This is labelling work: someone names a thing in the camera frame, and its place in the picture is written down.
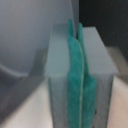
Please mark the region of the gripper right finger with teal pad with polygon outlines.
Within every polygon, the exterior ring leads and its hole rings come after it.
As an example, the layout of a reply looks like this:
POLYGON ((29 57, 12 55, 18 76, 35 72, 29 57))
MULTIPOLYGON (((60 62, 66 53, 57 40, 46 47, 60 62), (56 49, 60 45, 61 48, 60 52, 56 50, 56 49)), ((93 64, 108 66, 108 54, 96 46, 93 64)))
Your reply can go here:
POLYGON ((85 63, 83 106, 82 106, 82 127, 91 128, 95 114, 96 79, 89 74, 88 63, 85 63))

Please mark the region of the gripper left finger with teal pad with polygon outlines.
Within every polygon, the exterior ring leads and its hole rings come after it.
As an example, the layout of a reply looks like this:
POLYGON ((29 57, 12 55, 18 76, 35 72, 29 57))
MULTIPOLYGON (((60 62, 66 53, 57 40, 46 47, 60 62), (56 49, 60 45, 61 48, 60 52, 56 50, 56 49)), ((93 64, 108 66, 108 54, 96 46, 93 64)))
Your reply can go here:
POLYGON ((82 55, 80 43, 73 36, 72 20, 68 21, 68 47, 70 53, 67 92, 68 123, 69 128, 79 128, 82 55))

